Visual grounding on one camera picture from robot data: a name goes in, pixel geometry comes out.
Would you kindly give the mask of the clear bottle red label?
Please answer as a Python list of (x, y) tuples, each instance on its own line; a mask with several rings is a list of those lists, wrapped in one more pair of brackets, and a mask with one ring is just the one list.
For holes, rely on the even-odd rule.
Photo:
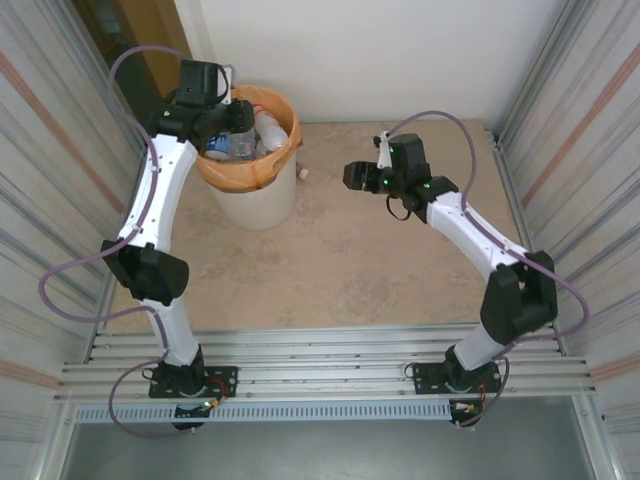
[(253, 112), (254, 128), (264, 147), (269, 152), (274, 152), (283, 147), (287, 143), (289, 136), (275, 116), (260, 104), (253, 106)]

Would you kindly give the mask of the clear bottle wide blue collar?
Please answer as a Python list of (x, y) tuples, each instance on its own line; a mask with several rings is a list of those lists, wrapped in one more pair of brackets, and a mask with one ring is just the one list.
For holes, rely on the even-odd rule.
[(211, 136), (205, 148), (204, 156), (219, 162), (228, 162), (233, 159), (232, 142), (229, 134)]

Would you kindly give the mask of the white bin with orange bag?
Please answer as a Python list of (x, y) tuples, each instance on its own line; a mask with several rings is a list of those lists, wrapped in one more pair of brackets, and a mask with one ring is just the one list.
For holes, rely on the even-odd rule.
[(302, 145), (299, 118), (291, 102), (268, 87), (239, 85), (233, 90), (232, 98), (263, 106), (288, 133), (287, 142), (279, 150), (256, 160), (218, 162), (198, 155), (196, 168), (210, 185), (223, 191), (258, 190), (275, 179)]

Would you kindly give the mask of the cream plastic bin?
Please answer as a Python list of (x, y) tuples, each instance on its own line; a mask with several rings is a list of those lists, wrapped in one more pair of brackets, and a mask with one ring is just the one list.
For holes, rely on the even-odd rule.
[(234, 225), (247, 230), (277, 226), (292, 213), (296, 203), (296, 154), (266, 187), (241, 193), (224, 192), (209, 186), (219, 208)]

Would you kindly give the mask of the brown wooden door frame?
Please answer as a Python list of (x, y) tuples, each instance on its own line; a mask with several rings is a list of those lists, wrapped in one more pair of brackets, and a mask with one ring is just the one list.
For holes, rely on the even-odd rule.
[[(110, 0), (123, 50), (144, 45), (173, 48), (190, 56), (175, 0)], [(180, 60), (164, 52), (145, 51), (123, 61), (116, 81), (136, 119), (149, 124), (154, 107), (179, 84)]]

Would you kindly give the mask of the aluminium side rail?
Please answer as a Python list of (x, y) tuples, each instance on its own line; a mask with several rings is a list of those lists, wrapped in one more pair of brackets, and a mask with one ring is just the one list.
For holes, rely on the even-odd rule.
[[(125, 213), (128, 213), (131, 210), (135, 192), (143, 175), (144, 164), (147, 161), (147, 148), (144, 148), (142, 152), (144, 153), (144, 156), (142, 157), (141, 165), (138, 168), (131, 199)], [(116, 308), (116, 310), (119, 310), (120, 308), (127, 310), (128, 308), (135, 307), (136, 303), (126, 295), (126, 291), (117, 282), (115, 276), (110, 271), (107, 271), (107, 276), (103, 282), (103, 291), (100, 297), (97, 316), (100, 318), (106, 317), (111, 314), (111, 310), (113, 308)], [(133, 312), (131, 315), (119, 317), (111, 322), (103, 320), (95, 323), (92, 326), (93, 330), (91, 331), (90, 337), (86, 342), (85, 353), (81, 362), (89, 362), (95, 340), (103, 333), (106, 333), (108, 337), (114, 334), (140, 333), (149, 329), (148, 324), (149, 322), (146, 320), (142, 312)]]
[(503, 152), (501, 145), (498, 142), (496, 135), (491, 130), (488, 130), (488, 129), (485, 130), (485, 135), (489, 142), (492, 155), (494, 157), (494, 161), (497, 166), (497, 170), (502, 182), (503, 189), (507, 197), (511, 215), (515, 221), (519, 239), (521, 240), (522, 244), (525, 247), (528, 247), (530, 250), (532, 250), (534, 247), (534, 244), (532, 242), (528, 225), (524, 217), (524, 212), (523, 212), (520, 200), (518, 198), (518, 195), (516, 193), (516, 189), (514, 187), (510, 171), (508, 169), (506, 156)]

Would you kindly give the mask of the aluminium extrusion rail frame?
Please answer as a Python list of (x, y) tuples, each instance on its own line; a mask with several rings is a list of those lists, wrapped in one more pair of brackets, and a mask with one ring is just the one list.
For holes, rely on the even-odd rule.
[[(204, 361), (239, 369), (238, 401), (363, 400), (409, 397), (412, 362), (440, 362), (471, 324), (199, 332)], [(66, 365), (57, 402), (104, 403), (126, 369), (158, 352), (151, 333), (95, 337), (85, 364)], [(586, 361), (555, 341), (518, 345), (508, 356), (505, 396), (592, 395)]]

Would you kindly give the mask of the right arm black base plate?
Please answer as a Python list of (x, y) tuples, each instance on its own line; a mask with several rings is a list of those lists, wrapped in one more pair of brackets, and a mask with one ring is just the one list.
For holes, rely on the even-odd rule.
[(496, 363), (490, 362), (473, 371), (442, 363), (413, 363), (411, 365), (415, 393), (472, 394), (497, 393), (502, 376)]

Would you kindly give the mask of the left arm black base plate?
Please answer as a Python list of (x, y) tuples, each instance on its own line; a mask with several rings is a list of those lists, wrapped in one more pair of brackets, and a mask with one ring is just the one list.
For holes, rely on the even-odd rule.
[(234, 366), (175, 367), (152, 370), (148, 396), (154, 399), (235, 397), (239, 369)]

